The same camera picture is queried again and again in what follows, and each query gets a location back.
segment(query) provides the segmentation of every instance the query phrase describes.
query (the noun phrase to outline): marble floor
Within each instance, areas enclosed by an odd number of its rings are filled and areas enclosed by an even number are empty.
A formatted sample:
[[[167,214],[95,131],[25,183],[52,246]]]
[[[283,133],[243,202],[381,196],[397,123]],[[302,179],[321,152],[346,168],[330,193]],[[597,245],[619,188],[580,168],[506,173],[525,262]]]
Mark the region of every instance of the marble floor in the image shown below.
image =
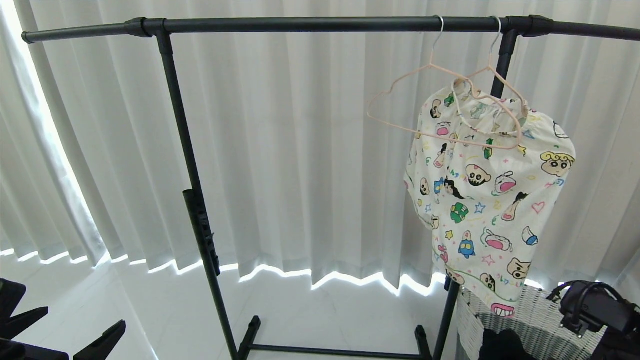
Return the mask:
[[[19,263],[3,256],[0,276],[28,287],[17,312],[49,306],[49,315],[18,341],[75,354],[124,319],[127,332],[110,359],[229,359],[201,266],[181,275],[173,267],[149,274],[145,265],[127,261],[92,268],[69,258],[43,265],[37,257]],[[425,296],[406,287],[394,294],[378,281],[357,286],[333,279],[312,290],[309,276],[269,271],[239,282],[238,272],[229,270],[218,279],[236,345],[259,315],[256,343],[416,354],[416,325],[424,326],[433,350],[447,296],[438,282]],[[444,359],[454,358],[455,339],[454,319]],[[250,355],[251,360],[326,358]]]

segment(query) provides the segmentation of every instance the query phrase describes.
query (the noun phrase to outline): empty hanger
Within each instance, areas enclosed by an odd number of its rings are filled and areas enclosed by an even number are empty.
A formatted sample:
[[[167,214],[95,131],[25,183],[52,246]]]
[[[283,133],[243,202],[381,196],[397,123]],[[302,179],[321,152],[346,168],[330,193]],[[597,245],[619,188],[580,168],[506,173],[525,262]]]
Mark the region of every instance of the empty hanger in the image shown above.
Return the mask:
[[[499,18],[499,17],[497,17],[497,16],[491,16],[491,17],[493,17],[494,19],[496,19],[496,20],[498,21],[498,33],[497,33],[497,35],[495,36],[495,39],[493,39],[493,42],[492,42],[492,44],[491,44],[491,47],[489,48],[489,63],[488,63],[488,65],[487,65],[485,68],[482,68],[482,69],[480,69],[480,70],[478,70],[478,71],[474,72],[473,74],[471,74],[471,75],[469,75],[469,76],[467,76],[467,77],[468,77],[468,78],[472,78],[472,77],[474,77],[474,76],[476,76],[476,75],[480,74],[481,72],[484,72],[484,71],[487,71],[487,70],[491,71],[491,72],[493,73],[493,75],[494,75],[498,80],[500,80],[500,82],[501,82],[501,83],[503,83],[503,84],[504,84],[506,87],[508,87],[508,88],[509,88],[509,89],[510,89],[514,94],[516,94],[516,95],[518,96],[518,98],[520,99],[520,102],[522,103],[522,116],[526,118],[526,117],[527,117],[527,114],[528,114],[528,110],[527,110],[527,107],[525,106],[525,101],[524,101],[524,98],[522,97],[522,94],[520,94],[520,93],[518,92],[518,90],[516,90],[515,88],[513,88],[513,86],[511,86],[511,84],[509,84],[509,82],[508,82],[505,78],[503,78],[503,77],[502,77],[502,75],[498,74],[498,72],[497,72],[497,70],[495,69],[495,67],[493,67],[493,66],[491,65],[491,64],[492,64],[493,48],[494,48],[494,46],[495,46],[495,43],[498,41],[498,38],[500,37],[500,34],[502,33],[502,21],[500,21],[500,18]],[[490,96],[490,95],[484,95],[484,96],[476,97],[476,99],[487,99],[487,98],[489,98],[489,97],[492,97],[492,96]]]
[[[374,96],[374,97],[369,101],[369,103],[368,103],[368,105],[367,105],[367,116],[368,116],[369,118],[371,118],[371,119],[374,119],[374,120],[376,120],[376,121],[379,121],[379,122],[381,122],[381,123],[383,123],[383,124],[386,124],[386,125],[388,125],[388,126],[396,127],[396,128],[398,128],[398,129],[402,129],[402,130],[405,130],[405,131],[409,131],[409,132],[412,132],[412,133],[415,133],[415,134],[420,134],[420,135],[428,136],[428,137],[431,137],[431,138],[447,140],[447,141],[450,141],[450,142],[465,143],[465,144],[468,144],[468,145],[475,145],[475,146],[480,146],[480,147],[488,147],[488,148],[492,148],[492,149],[510,150],[510,149],[514,149],[514,148],[516,148],[518,145],[520,145],[520,142],[521,142],[521,140],[522,140],[522,128],[520,127],[520,122],[519,122],[519,121],[518,121],[518,119],[515,117],[515,115],[513,114],[513,112],[511,112],[511,110],[509,110],[509,109],[508,109],[508,108],[507,108],[507,107],[506,107],[502,102],[500,102],[500,99],[496,99],[496,98],[494,98],[494,97],[492,97],[492,96],[482,96],[482,97],[478,97],[478,96],[476,95],[476,92],[478,92],[478,91],[476,90],[476,88],[475,88],[475,86],[474,86],[473,82],[472,82],[468,77],[463,76],[463,75],[461,75],[461,74],[458,74],[457,72],[453,72],[453,71],[451,71],[451,70],[449,70],[449,69],[445,69],[445,68],[440,67],[440,66],[438,66],[438,65],[435,65],[435,64],[433,63],[433,52],[434,52],[434,50],[435,50],[436,44],[438,43],[438,41],[439,41],[440,37],[442,36],[442,33],[444,32],[444,19],[443,19],[441,16],[439,16],[439,15],[435,15],[435,16],[437,16],[437,17],[440,19],[440,23],[441,23],[441,26],[440,26],[440,34],[438,35],[438,37],[436,38],[436,40],[433,42],[433,45],[431,46],[431,54],[429,55],[429,63],[428,63],[427,65],[423,66],[423,67],[419,67],[419,68],[417,68],[417,69],[415,69],[415,70],[413,70],[413,71],[411,71],[411,72],[409,72],[409,73],[407,73],[407,74],[405,74],[405,75],[402,75],[400,78],[397,78],[397,79],[396,79],[396,80],[391,84],[391,88],[390,88],[388,91],[380,92],[380,93],[376,94],[376,95],[375,95],[375,96]],[[382,94],[387,94],[387,95],[388,95],[388,94],[391,94],[391,92],[393,92],[393,91],[394,91],[394,87],[396,86],[396,84],[397,84],[400,80],[402,80],[402,79],[404,79],[404,78],[407,78],[408,76],[414,75],[414,74],[416,74],[416,73],[418,73],[418,72],[420,72],[420,71],[422,71],[422,70],[424,70],[424,69],[429,69],[429,68],[434,68],[434,69],[436,69],[436,70],[440,70],[440,71],[442,71],[442,72],[446,72],[447,74],[453,75],[453,76],[455,76],[456,78],[458,78],[458,80],[456,80],[456,81],[466,81],[466,82],[468,82],[468,83],[469,83],[469,85],[471,86],[471,96],[472,96],[473,98],[475,98],[475,99],[491,99],[495,104],[497,104],[498,106],[500,106],[500,107],[502,108],[502,110],[503,110],[507,115],[509,115],[509,117],[511,117],[511,119],[513,120],[514,125],[515,125],[515,127],[516,127],[517,135],[516,135],[516,137],[515,137],[515,139],[516,139],[515,144],[514,144],[513,146],[511,146],[511,147],[506,147],[506,146],[492,145],[492,144],[487,144],[487,143],[470,142],[470,141],[466,141],[466,140],[459,140],[459,139],[455,139],[455,138],[448,138],[448,137],[445,137],[445,136],[434,135],[434,134],[427,134],[427,133],[423,133],[422,131],[417,131],[417,130],[409,129],[409,128],[407,128],[407,127],[403,127],[403,126],[400,126],[400,125],[392,124],[392,123],[390,123],[390,122],[387,122],[387,121],[384,121],[384,120],[378,119],[377,117],[375,117],[375,116],[371,115],[371,105],[375,102],[375,100],[376,100],[380,95],[382,95]]]

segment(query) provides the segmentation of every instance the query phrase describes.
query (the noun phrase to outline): wicker basket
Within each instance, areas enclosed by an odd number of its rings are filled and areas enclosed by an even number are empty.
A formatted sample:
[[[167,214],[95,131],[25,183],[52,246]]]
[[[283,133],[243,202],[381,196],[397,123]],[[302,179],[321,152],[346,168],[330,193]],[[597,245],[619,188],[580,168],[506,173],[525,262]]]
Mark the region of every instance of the wicker basket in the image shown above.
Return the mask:
[[[588,359],[598,346],[606,327],[587,332],[581,339],[560,328],[562,314],[559,304],[546,299],[549,292],[525,286],[520,295],[518,311],[512,318],[503,318],[491,310],[471,291],[462,289],[458,296],[458,349],[456,360],[478,360],[485,329],[499,333],[513,329],[524,349],[540,360]]]

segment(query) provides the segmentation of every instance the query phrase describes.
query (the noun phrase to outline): black clothes rack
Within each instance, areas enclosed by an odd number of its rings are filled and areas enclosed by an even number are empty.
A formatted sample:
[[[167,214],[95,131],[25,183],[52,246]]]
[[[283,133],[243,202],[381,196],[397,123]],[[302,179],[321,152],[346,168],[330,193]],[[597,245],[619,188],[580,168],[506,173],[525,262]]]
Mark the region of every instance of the black clothes rack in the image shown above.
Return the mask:
[[[502,23],[502,43],[497,72],[504,78],[509,70],[511,55],[515,49],[518,36],[538,37],[549,34],[578,35],[587,37],[614,38],[622,40],[640,41],[640,29],[619,28],[579,24],[574,22],[553,21],[546,17],[530,15],[528,17],[507,16],[500,18]],[[146,19],[138,17],[120,24],[106,24],[97,26],[83,26],[46,31],[25,31],[22,39],[33,44],[49,40],[63,40],[73,38],[102,37],[108,35],[133,35],[136,37],[156,37],[158,48],[164,64],[164,73],[169,86],[175,120],[178,125],[182,150],[186,160],[192,189],[184,190],[189,217],[193,226],[200,255],[211,287],[220,324],[227,341],[227,347],[232,360],[247,360],[251,350],[267,350],[275,352],[295,352],[305,354],[338,355],[369,357],[379,359],[411,359],[411,360],[440,360],[444,349],[451,318],[456,305],[456,298],[460,286],[447,278],[445,289],[449,292],[445,304],[438,339],[433,356],[427,344],[424,328],[415,328],[415,339],[418,343],[418,354],[390,354],[383,352],[365,352],[352,350],[335,350],[323,348],[288,347],[275,345],[260,345],[254,343],[255,336],[260,329],[260,318],[254,316],[249,328],[236,347],[231,324],[225,309],[222,292],[218,284],[220,262],[216,255],[213,233],[205,207],[196,158],[189,136],[189,128],[184,113],[182,95],[178,84],[178,75],[173,62],[171,34],[176,33],[231,33],[231,32],[363,32],[363,31],[440,31],[441,22],[438,17],[290,17],[290,18],[232,18],[232,19]],[[499,27],[497,21],[488,17],[444,17],[444,31],[447,32],[496,32]],[[494,79],[491,95],[501,97],[504,85]]]

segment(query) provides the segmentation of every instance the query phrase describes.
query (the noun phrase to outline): pink star print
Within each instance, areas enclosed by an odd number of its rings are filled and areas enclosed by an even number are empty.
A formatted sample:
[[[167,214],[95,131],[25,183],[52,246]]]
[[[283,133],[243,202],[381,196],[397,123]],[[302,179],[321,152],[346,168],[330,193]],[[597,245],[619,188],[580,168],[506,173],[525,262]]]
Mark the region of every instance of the pink star print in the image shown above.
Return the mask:
[[[482,257],[482,262],[483,262],[483,263],[486,263],[488,266],[491,266],[491,264],[495,264],[495,261],[493,260],[493,258],[491,257],[491,255],[483,256],[483,257]]]

